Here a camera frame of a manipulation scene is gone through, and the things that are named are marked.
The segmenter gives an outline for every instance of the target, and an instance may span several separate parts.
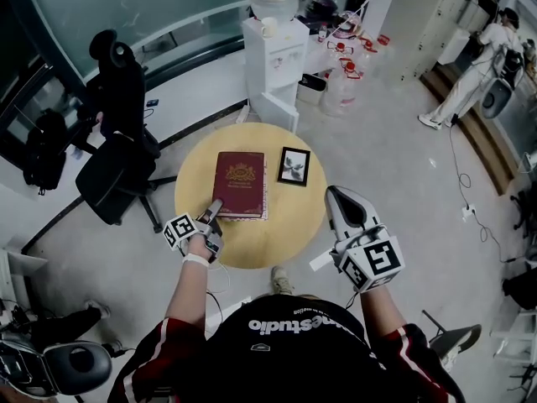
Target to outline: backpack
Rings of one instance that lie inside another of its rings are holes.
[[[26,160],[23,168],[28,185],[39,187],[39,195],[55,190],[60,182],[65,164],[65,141],[67,127],[64,118],[50,109],[35,122],[36,127],[28,133]]]
[[[524,57],[519,52],[503,46],[494,57],[493,67],[496,76],[504,79],[514,90],[517,75],[524,69]]]

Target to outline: outlet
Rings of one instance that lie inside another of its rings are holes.
[[[466,222],[467,219],[471,217],[474,213],[476,213],[476,207],[474,205],[470,205],[468,207],[464,206],[462,208],[462,220]]]

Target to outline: wooden step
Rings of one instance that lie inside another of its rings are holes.
[[[425,73],[420,80],[438,102],[443,102],[449,94],[456,76],[450,71],[439,71],[438,67],[443,66],[437,66],[433,71]],[[509,157],[511,160],[514,159],[510,151],[508,157],[502,151],[499,144],[505,144],[505,141],[503,137],[497,139],[497,136],[501,136],[501,134],[495,126],[491,128],[491,123],[491,121],[479,116],[478,110],[476,112],[474,107],[458,121],[457,125],[483,163],[496,192],[502,196],[507,192],[509,182],[514,178],[514,173],[508,163]]]

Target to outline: black picture frame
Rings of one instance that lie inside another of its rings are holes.
[[[295,152],[297,154],[305,155],[304,179],[302,181],[293,181],[291,179],[284,178],[284,162],[285,162],[285,157],[288,152]],[[306,151],[304,149],[289,148],[287,146],[284,146],[282,148],[282,157],[279,161],[279,169],[278,169],[278,182],[281,182],[283,184],[306,186],[308,184],[309,170],[310,170],[310,151]]]

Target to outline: person's left hand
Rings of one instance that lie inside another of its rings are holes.
[[[188,241],[188,253],[199,255],[203,259],[209,261],[212,256],[212,252],[205,246],[205,236],[201,234],[194,234]]]

